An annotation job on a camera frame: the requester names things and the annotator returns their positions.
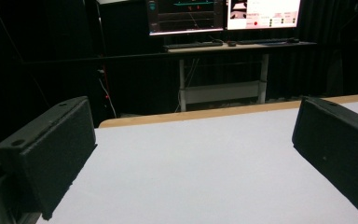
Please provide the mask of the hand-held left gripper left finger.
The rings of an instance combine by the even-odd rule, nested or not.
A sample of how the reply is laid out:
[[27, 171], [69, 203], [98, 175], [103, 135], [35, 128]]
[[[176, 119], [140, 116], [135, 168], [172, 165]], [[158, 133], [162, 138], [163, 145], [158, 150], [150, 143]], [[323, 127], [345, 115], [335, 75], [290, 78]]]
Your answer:
[[96, 148], [86, 96], [58, 103], [0, 143], [20, 209], [49, 220]]

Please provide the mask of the black keyboard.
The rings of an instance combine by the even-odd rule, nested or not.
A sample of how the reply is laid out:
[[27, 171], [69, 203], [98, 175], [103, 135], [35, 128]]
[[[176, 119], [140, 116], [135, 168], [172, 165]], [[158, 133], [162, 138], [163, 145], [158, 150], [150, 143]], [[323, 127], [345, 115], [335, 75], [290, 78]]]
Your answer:
[[220, 47], [223, 46], [221, 42], [194, 42], [194, 43], [186, 43], [186, 44], [170, 44], [164, 45], [163, 48], [165, 50], [171, 49], [192, 49], [192, 48], [206, 48], [206, 47]]
[[253, 45], [253, 44], [268, 44], [286, 42], [287, 38], [269, 38], [269, 39], [253, 39], [253, 40], [239, 40], [237, 45]]

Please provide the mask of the bright-screen monitor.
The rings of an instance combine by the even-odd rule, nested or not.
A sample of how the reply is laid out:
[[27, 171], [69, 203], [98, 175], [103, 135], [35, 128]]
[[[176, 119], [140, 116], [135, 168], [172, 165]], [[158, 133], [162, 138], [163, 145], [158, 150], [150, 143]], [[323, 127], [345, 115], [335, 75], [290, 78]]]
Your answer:
[[301, 0], [227, 0], [228, 30], [296, 28]]

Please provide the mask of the dark-screen monitor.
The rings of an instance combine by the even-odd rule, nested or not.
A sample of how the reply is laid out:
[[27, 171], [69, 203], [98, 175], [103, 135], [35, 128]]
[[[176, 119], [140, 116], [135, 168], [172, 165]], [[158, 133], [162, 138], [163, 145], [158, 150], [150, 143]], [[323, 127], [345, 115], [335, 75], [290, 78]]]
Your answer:
[[223, 0], [146, 0], [149, 35], [222, 31]]

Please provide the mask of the black curtain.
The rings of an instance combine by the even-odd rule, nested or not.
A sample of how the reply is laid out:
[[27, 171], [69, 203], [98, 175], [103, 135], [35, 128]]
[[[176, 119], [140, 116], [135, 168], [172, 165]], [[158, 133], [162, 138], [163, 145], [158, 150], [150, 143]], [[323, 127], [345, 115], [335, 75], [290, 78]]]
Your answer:
[[294, 36], [316, 46], [270, 57], [269, 99], [358, 94], [358, 0], [302, 0]]

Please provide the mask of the white-legged desk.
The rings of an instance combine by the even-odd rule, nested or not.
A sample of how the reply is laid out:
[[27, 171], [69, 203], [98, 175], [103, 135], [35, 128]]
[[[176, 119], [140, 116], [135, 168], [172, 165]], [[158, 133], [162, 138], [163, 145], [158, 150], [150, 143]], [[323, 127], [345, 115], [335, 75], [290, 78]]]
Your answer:
[[306, 49], [309, 42], [237, 45], [165, 50], [178, 58], [178, 106], [231, 100], [266, 101], [269, 56], [272, 53]]

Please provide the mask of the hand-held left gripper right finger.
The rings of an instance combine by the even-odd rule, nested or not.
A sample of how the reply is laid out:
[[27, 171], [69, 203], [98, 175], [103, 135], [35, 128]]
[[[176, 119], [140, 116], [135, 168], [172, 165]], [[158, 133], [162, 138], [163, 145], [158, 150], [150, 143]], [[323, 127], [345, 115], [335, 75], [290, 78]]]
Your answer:
[[358, 210], [358, 113], [324, 99], [305, 97], [292, 142]]

